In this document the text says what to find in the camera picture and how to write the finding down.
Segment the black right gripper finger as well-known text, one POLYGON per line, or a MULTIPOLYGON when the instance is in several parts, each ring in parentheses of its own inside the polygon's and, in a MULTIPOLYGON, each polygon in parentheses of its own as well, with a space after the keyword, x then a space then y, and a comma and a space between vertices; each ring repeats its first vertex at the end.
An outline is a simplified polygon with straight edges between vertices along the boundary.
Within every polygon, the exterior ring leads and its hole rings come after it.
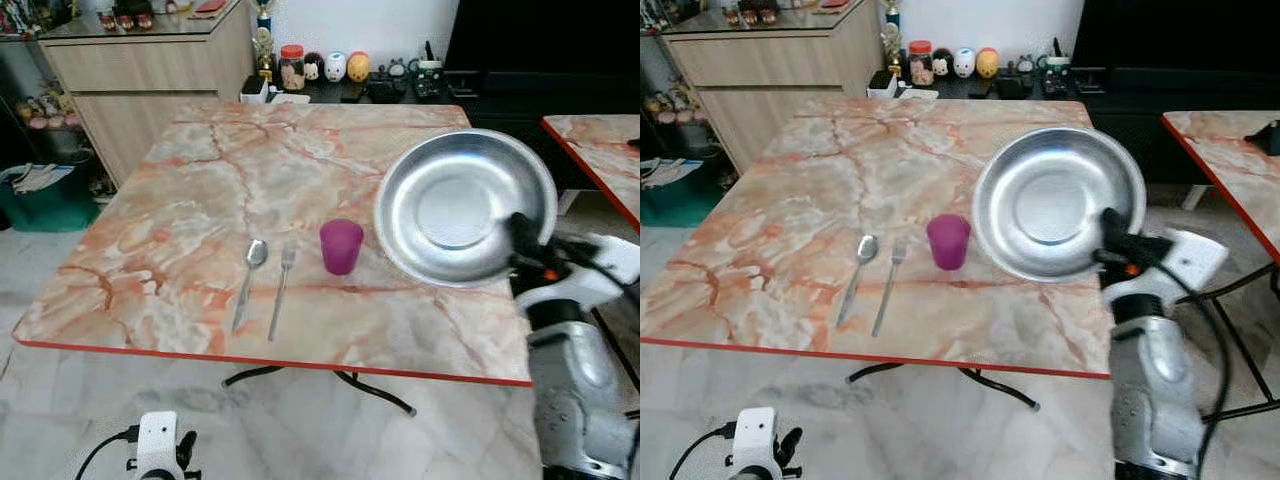
POLYGON ((1132 239, 1129 218, 1120 214, 1115 207, 1106 207, 1100 214, 1101 251, 1110 253, 1130 253, 1132 239))
POLYGON ((524 215, 513 212, 507 219, 512 253, 508 265, 545 265, 547 247, 539 239, 539 225, 524 215))

